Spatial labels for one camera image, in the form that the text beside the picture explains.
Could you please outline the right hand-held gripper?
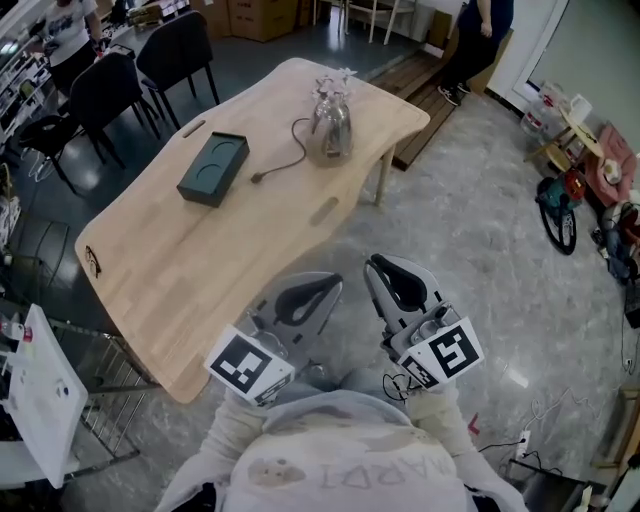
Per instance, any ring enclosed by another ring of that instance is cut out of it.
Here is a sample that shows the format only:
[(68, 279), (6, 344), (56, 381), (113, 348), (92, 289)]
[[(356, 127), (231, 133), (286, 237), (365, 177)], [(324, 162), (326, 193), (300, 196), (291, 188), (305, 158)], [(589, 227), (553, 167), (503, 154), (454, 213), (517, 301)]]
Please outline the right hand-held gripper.
[[(381, 347), (423, 389), (440, 390), (484, 361), (470, 320), (442, 302), (444, 294), (429, 270), (375, 253), (365, 262), (364, 279), (378, 316), (395, 333), (387, 332)], [(407, 324), (418, 311), (424, 314)]]

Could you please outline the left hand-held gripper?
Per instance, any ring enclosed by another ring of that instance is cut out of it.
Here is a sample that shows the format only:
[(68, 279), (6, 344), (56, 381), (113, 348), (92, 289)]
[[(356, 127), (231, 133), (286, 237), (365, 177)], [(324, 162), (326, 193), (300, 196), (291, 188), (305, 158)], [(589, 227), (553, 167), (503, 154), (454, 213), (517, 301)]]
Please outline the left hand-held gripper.
[(273, 401), (310, 364), (304, 343), (321, 334), (342, 289), (343, 278), (331, 272), (279, 279), (237, 326), (224, 328), (205, 369), (252, 405)]

